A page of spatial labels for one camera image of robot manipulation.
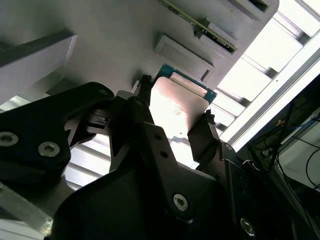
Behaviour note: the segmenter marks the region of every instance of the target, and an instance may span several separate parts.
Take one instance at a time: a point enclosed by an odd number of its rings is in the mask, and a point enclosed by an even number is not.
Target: cable
[[[317,184],[315,184],[311,178],[309,177],[309,174],[308,174],[308,165],[309,165],[309,162],[310,160],[312,159],[312,157],[318,152],[320,151],[320,148],[318,148],[317,150],[315,150],[311,155],[310,157],[308,158],[308,160],[306,161],[306,165],[305,165],[305,173],[306,173],[306,177],[308,178],[308,180],[310,181],[310,183],[312,183],[312,185],[315,187],[315,188],[318,188],[319,186]]]
[[[239,167],[237,164],[235,164],[233,161],[231,161],[231,160],[229,160],[229,159],[224,158],[224,159],[222,159],[222,160],[223,160],[223,161],[228,161],[229,163],[232,163],[232,164],[235,165],[236,167],[242,169],[241,167]]]
[[[293,138],[293,139],[297,139],[297,140],[299,140],[299,141],[301,141],[301,142],[304,142],[304,143],[306,143],[306,144],[308,144],[308,145],[310,145],[310,146],[312,146],[312,147],[320,148],[320,146],[313,145],[313,144],[311,144],[310,142],[307,142],[307,141],[305,141],[305,140],[303,140],[303,139],[301,139],[301,138],[298,138],[298,137],[295,137],[295,136],[292,136],[292,138]]]
[[[280,148],[280,145],[281,145],[281,141],[285,135],[285,132],[286,132],[286,128],[287,128],[287,125],[288,125],[288,122],[289,122],[289,119],[290,119],[290,116],[291,116],[291,113],[294,109],[294,105],[295,105],[295,101],[293,100],[290,104],[290,107],[289,107],[289,110],[286,114],[286,117],[285,117],[285,120],[284,120],[284,124],[283,124],[283,127],[281,129],[281,132],[280,132],[280,136],[278,138],[278,141],[277,141],[277,144],[275,146],[275,149],[274,149],[274,153],[271,157],[271,160],[270,160],[270,164],[269,164],[269,167],[267,168],[267,171],[271,171],[272,167],[274,166],[275,164],[275,161],[276,161],[276,157],[277,157],[277,153],[279,152],[279,148]]]
[[[280,161],[279,161],[279,152],[278,152],[276,155],[277,155],[276,161],[277,161],[277,163],[278,163],[278,165],[279,165],[279,168],[280,168],[280,170],[281,170],[281,172],[282,172],[282,174],[283,174],[284,182],[286,183],[287,187],[289,188],[289,190],[291,191],[291,193],[293,194],[293,196],[295,197],[295,199],[298,201],[298,203],[299,203],[300,206],[302,207],[302,209],[303,209],[303,211],[304,211],[304,214],[305,214],[305,216],[306,216],[306,219],[307,219],[307,221],[308,221],[308,224],[309,224],[310,228],[312,229],[312,231],[314,232],[315,236],[317,237],[318,235],[317,235],[317,233],[316,233],[316,230],[314,229],[314,227],[313,227],[312,224],[311,224],[311,221],[310,221],[309,215],[308,215],[308,213],[307,213],[307,210],[305,209],[304,205],[302,204],[302,202],[300,201],[300,199],[297,197],[297,195],[295,194],[295,192],[292,190],[290,184],[288,183],[288,181],[287,181],[287,179],[286,179],[285,171],[284,171],[284,169],[282,168],[282,166],[281,166],[281,164],[280,164]]]

